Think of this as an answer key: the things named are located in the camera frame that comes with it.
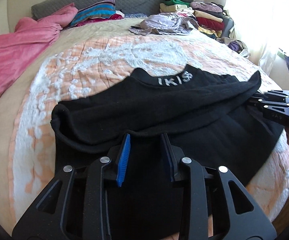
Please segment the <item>black IKISS sweater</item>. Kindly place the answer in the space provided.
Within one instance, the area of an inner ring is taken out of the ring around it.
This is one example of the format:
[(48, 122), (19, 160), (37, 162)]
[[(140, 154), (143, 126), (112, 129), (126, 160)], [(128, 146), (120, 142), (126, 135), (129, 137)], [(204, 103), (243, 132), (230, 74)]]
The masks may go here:
[[(44, 239), (275, 239), (274, 226), (246, 185), (264, 165), (283, 127), (248, 100), (262, 79), (240, 82), (185, 66), (153, 77), (136, 68), (109, 89), (59, 102), (52, 111), (59, 194)], [(131, 151), (121, 187), (119, 152)], [(161, 135), (177, 159), (163, 169)]]

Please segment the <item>bag with purple clothes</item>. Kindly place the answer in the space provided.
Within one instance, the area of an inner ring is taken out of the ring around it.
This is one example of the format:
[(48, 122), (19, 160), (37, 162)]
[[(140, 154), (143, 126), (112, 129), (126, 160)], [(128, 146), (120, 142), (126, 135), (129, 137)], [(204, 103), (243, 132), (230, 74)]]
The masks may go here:
[(244, 42), (234, 38), (222, 37), (221, 42), (243, 57), (249, 57), (250, 52)]

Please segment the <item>pile of folded clothes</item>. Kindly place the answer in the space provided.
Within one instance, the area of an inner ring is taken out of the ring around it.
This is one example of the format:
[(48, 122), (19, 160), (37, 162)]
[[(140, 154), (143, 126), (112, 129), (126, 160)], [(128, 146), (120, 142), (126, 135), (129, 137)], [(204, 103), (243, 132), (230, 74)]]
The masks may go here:
[(211, 38), (233, 36), (234, 22), (223, 5), (194, 0), (164, 0), (160, 12), (174, 12), (195, 19), (199, 31)]

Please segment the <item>striped folded clothes stack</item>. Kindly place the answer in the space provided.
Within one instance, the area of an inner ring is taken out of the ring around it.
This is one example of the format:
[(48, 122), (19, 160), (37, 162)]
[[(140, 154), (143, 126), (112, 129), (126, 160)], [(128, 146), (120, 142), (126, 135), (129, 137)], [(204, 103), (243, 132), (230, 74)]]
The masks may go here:
[(68, 27), (75, 27), (88, 20), (119, 20), (124, 13), (116, 10), (115, 0), (103, 0), (80, 9)]

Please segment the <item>orange white bear quilt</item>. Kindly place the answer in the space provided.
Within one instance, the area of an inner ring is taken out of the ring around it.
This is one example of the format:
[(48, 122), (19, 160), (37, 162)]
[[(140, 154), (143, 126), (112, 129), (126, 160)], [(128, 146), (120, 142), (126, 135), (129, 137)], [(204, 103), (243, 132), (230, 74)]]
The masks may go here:
[(248, 80), (258, 67), (227, 46), (202, 36), (117, 36), (64, 42), (45, 59), (25, 94), (9, 149), (10, 211), (17, 222), (53, 176), (55, 137), (51, 111), (60, 100), (102, 92), (135, 68), (167, 75), (186, 63), (213, 74)]

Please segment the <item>beige bed sheet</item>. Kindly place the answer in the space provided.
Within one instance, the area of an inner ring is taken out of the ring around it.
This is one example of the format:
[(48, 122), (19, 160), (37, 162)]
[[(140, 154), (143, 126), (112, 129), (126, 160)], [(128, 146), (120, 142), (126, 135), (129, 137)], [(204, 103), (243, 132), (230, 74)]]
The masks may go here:
[(15, 225), (9, 199), (9, 144), (17, 112), (41, 64), (48, 57), (90, 38), (129, 36), (130, 26), (140, 22), (141, 18), (126, 18), (63, 30), (59, 38), (0, 97), (0, 225), (8, 234)]

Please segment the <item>lilac crumpled garment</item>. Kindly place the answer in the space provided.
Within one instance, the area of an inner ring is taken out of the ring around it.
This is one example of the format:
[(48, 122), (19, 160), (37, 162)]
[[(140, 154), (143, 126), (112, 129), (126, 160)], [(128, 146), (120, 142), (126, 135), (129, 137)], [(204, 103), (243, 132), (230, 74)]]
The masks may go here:
[(129, 30), (136, 35), (147, 36), (157, 35), (189, 35), (192, 30), (198, 30), (199, 24), (191, 17), (168, 12), (150, 15), (137, 25), (133, 25)]

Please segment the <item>pink blanket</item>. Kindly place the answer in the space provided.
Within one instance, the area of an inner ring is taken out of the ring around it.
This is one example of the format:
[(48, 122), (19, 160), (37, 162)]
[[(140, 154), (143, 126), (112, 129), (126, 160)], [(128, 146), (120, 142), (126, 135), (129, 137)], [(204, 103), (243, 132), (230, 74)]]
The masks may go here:
[(13, 33), (0, 35), (0, 97), (59, 38), (77, 12), (71, 3), (37, 21), (24, 17)]

